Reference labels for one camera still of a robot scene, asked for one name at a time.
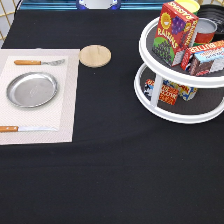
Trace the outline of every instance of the round wooden coaster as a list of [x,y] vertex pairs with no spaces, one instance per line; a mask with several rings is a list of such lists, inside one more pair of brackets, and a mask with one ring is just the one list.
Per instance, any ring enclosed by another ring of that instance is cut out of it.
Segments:
[[83,48],[79,53],[82,64],[97,68],[106,65],[111,59],[111,52],[104,46],[90,45]]

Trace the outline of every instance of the silver plate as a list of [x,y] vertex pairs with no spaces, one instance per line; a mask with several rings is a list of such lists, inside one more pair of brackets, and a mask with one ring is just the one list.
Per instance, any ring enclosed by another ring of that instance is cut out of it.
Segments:
[[15,78],[7,87],[7,97],[19,107],[37,107],[57,92],[56,79],[44,72],[29,72]]

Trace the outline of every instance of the snack package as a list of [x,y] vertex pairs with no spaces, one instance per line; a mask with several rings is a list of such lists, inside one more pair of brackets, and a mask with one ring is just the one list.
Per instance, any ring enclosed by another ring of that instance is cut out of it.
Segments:
[[197,88],[180,85],[169,80],[163,80],[163,83],[167,86],[177,89],[179,91],[178,95],[185,101],[193,99],[196,92],[198,91]]
[[[153,88],[154,88],[154,81],[148,79],[145,82],[145,89],[144,89],[144,94],[146,96],[152,96]],[[162,85],[162,89],[159,95],[159,100],[169,103],[171,105],[174,105],[178,96],[178,90],[174,89],[172,87]]]
[[224,68],[224,48],[194,54],[190,75],[201,76]]
[[224,40],[187,48],[187,50],[185,51],[183,60],[181,62],[181,68],[186,71],[190,70],[193,56],[195,53],[201,52],[201,51],[215,50],[222,47],[224,47]]
[[177,2],[163,4],[152,50],[168,65],[180,64],[198,17]]

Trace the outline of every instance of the butter knife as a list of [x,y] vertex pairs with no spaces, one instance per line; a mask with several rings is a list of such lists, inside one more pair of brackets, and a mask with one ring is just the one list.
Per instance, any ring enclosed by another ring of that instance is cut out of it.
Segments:
[[52,62],[43,62],[43,61],[33,61],[33,60],[16,60],[14,63],[16,65],[60,65],[65,62],[65,59],[52,61]]
[[19,132],[19,131],[57,131],[51,127],[30,127],[30,126],[0,126],[0,132]]

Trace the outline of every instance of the wooden handle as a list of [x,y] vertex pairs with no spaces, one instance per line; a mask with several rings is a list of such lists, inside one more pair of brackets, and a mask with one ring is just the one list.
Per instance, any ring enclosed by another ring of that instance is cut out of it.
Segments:
[[17,126],[0,126],[0,132],[17,132],[18,129]]
[[16,65],[41,65],[41,61],[17,60],[14,63]]

